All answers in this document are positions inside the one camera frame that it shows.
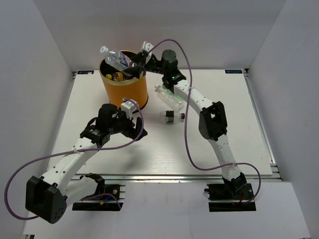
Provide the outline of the clear bottle yellow cap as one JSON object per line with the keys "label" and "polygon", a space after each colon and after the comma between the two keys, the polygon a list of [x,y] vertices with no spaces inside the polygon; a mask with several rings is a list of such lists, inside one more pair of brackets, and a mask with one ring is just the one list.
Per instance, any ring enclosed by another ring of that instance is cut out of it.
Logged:
{"label": "clear bottle yellow cap", "polygon": [[116,82],[122,82],[124,80],[124,76],[121,72],[115,72],[113,74],[106,74],[106,79]]}

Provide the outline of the clear bottle blue label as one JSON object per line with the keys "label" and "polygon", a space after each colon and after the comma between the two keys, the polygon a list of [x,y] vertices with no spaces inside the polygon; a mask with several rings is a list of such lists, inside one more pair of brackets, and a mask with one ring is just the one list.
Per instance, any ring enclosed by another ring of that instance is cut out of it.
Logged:
{"label": "clear bottle blue label", "polygon": [[100,53],[104,56],[105,62],[119,71],[124,71],[128,68],[136,67],[137,64],[133,62],[130,57],[119,50],[110,50],[106,46],[100,48]]}

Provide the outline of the clear bottle black label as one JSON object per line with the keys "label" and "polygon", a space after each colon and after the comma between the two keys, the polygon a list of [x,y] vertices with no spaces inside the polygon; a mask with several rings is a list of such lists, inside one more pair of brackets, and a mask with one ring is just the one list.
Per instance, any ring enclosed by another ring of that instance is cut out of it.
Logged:
{"label": "clear bottle black label", "polygon": [[184,122],[185,113],[176,112],[173,110],[161,111],[159,114],[160,122],[163,124],[177,124]]}

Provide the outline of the green plastic bottle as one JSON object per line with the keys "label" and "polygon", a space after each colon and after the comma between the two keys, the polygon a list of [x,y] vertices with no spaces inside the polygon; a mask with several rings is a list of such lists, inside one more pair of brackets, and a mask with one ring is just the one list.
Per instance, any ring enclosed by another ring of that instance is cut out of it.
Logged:
{"label": "green plastic bottle", "polygon": [[175,97],[177,97],[177,98],[180,99],[180,100],[183,100],[183,98],[182,98],[181,96],[179,96],[178,94],[176,94],[176,93],[174,92],[174,88],[173,88],[173,87],[167,88],[164,84],[162,84],[162,87],[163,87],[169,94],[174,95]]}

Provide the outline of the clear unlabelled plastic bottle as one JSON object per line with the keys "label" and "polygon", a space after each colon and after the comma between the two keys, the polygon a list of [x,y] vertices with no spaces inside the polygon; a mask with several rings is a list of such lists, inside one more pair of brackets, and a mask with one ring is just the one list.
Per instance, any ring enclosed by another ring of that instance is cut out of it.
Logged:
{"label": "clear unlabelled plastic bottle", "polygon": [[165,88],[163,85],[156,84],[155,90],[158,97],[174,111],[180,111],[184,107],[183,101],[181,101],[175,94]]}

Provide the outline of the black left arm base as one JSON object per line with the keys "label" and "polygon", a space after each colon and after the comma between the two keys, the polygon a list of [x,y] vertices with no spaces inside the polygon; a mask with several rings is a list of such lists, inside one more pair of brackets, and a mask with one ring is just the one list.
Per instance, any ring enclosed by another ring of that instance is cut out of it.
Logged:
{"label": "black left arm base", "polygon": [[125,185],[105,184],[104,189],[92,199],[73,204],[72,211],[78,212],[119,212],[124,204]]}

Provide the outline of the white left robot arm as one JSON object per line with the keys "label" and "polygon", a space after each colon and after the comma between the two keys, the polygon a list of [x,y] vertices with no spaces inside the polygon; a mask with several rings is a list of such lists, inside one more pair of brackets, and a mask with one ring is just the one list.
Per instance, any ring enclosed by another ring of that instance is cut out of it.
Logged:
{"label": "white left robot arm", "polygon": [[148,133],[144,129],[143,117],[133,119],[139,111],[134,100],[125,99],[120,107],[103,104],[97,117],[91,119],[72,150],[64,153],[60,161],[40,177],[32,176],[26,184],[25,207],[38,217],[54,224],[61,219],[68,206],[80,200],[99,199],[107,193],[102,176],[88,173],[79,180],[72,178],[98,151],[103,150],[114,134],[122,134],[137,141]]}

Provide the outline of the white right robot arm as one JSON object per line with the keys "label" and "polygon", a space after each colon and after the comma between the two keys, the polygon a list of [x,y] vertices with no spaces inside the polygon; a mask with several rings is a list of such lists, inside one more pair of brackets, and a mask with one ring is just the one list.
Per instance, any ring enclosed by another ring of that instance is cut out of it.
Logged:
{"label": "white right robot arm", "polygon": [[209,100],[193,88],[192,78],[187,78],[178,69],[178,60],[173,50],[165,50],[160,60],[147,50],[130,54],[130,59],[133,64],[128,67],[127,73],[135,77],[146,72],[161,74],[163,85],[185,100],[187,108],[196,111],[199,116],[198,130],[212,146],[219,162],[218,167],[222,170],[226,195],[232,199],[238,198],[243,193],[247,180],[238,167],[228,142],[224,105]]}

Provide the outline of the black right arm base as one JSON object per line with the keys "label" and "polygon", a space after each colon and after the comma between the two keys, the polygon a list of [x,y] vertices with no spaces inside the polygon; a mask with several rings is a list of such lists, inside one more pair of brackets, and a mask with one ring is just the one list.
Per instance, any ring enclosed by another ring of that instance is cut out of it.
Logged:
{"label": "black right arm base", "polygon": [[253,198],[253,189],[250,183],[236,194],[225,184],[208,184],[204,189],[208,195],[210,212],[254,212],[256,205]]}

